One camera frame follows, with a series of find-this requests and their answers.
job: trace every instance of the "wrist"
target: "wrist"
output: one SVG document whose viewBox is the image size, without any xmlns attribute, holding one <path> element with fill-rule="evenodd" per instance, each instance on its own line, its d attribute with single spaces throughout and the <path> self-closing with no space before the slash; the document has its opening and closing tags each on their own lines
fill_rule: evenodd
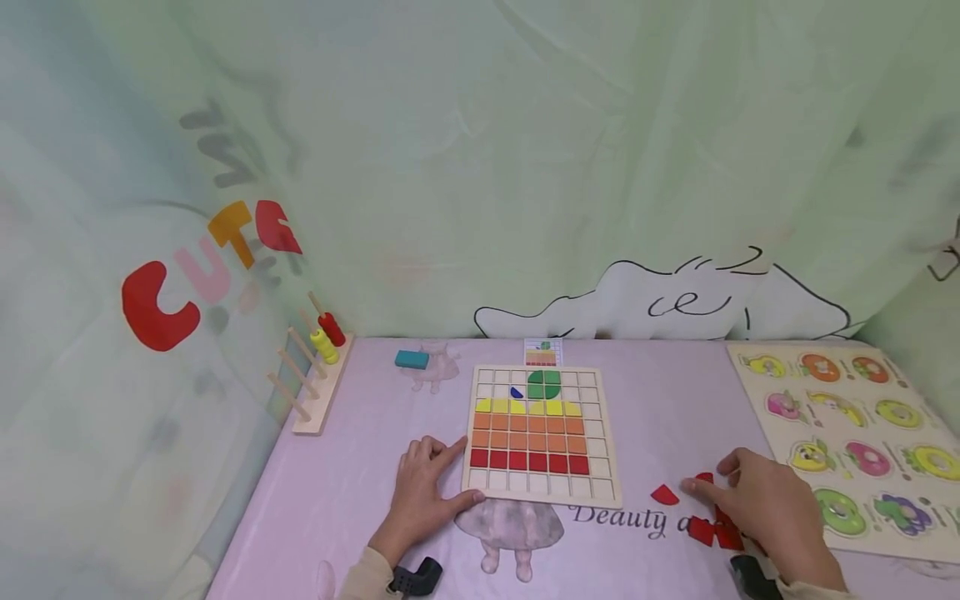
<svg viewBox="0 0 960 600">
<path fill-rule="evenodd" d="M 767 548 L 767 552 L 780 578 L 788 586 L 800 582 L 817 588 L 848 591 L 840 563 L 822 538 L 786 541 Z"/>
<path fill-rule="evenodd" d="M 396 568 L 403 558 L 403 555 L 410 549 L 410 544 L 405 537 L 390 523 L 389 520 L 383 521 L 380 527 L 370 538 L 367 546 L 380 553 L 390 569 Z"/>
</svg>

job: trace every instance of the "pink tablecloth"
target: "pink tablecloth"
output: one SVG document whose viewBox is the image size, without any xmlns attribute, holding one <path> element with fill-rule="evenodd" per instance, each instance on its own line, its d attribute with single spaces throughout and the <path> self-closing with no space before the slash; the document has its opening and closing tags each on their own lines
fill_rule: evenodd
<svg viewBox="0 0 960 600">
<path fill-rule="evenodd" d="M 208 598 L 334 597 L 386 513 L 410 440 L 459 438 L 473 366 L 522 363 L 517 340 L 451 340 L 445 351 L 439 344 L 431 360 L 450 378 L 432 386 L 394 366 L 396 352 L 418 349 L 417 341 L 357 341 L 324 434 L 294 437 L 285 427 Z M 405 564 L 414 570 L 427 555 L 440 561 L 435 598 L 738 599 L 731 553 L 678 531 L 684 516 L 711 517 L 708 508 L 687 498 L 665 507 L 650 497 L 662 483 L 679 491 L 682 477 L 713 470 L 736 445 L 769 454 L 723 344 L 566 341 L 564 362 L 603 371 L 625 514 L 554 506 L 564 533 L 534 551 L 529 583 L 518 579 L 511 551 L 501 552 L 493 574 L 481 570 L 480 541 L 454 525 Z M 459 491 L 460 477 L 458 463 L 443 480 L 447 495 Z M 863 598 L 960 598 L 960 566 L 838 556 Z"/>
</svg>

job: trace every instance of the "teal wooden block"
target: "teal wooden block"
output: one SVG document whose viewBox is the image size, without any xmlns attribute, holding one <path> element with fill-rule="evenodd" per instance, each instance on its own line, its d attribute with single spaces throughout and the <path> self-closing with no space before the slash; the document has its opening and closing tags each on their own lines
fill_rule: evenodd
<svg viewBox="0 0 960 600">
<path fill-rule="evenodd" d="M 426 369 L 426 364 L 430 360 L 430 355 L 426 352 L 412 352 L 410 350 L 401 350 L 396 354 L 394 364 L 405 369 Z"/>
</svg>

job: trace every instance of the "left hand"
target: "left hand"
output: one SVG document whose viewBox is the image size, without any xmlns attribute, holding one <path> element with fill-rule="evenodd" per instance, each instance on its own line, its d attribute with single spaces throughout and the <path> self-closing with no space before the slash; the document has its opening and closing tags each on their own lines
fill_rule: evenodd
<svg viewBox="0 0 960 600">
<path fill-rule="evenodd" d="M 413 440 L 400 457 L 390 512 L 368 546 L 395 568 L 413 545 L 426 540 L 461 512 L 483 502 L 477 490 L 444 499 L 437 480 L 467 447 L 467 436 L 447 446 L 430 436 Z"/>
</svg>

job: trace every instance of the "hand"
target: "hand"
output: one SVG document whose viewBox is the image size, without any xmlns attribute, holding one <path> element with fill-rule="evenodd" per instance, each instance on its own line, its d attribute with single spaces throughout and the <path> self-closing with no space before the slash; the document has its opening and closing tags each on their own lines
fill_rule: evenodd
<svg viewBox="0 0 960 600">
<path fill-rule="evenodd" d="M 406 454 L 400 457 L 390 512 L 368 544 L 387 559 L 390 568 L 396 568 L 411 546 L 483 502 L 484 495 L 477 490 L 462 492 L 449 500 L 444 500 L 437 490 L 437 480 L 466 447 L 467 436 L 452 446 L 425 436 L 410 442 Z"/>
<path fill-rule="evenodd" d="M 685 479 L 684 492 L 716 504 L 760 542 L 787 584 L 847 591 L 840 565 L 824 543 L 820 505 L 792 468 L 737 448 L 720 461 L 717 472 L 727 477 L 728 489 Z"/>
</svg>

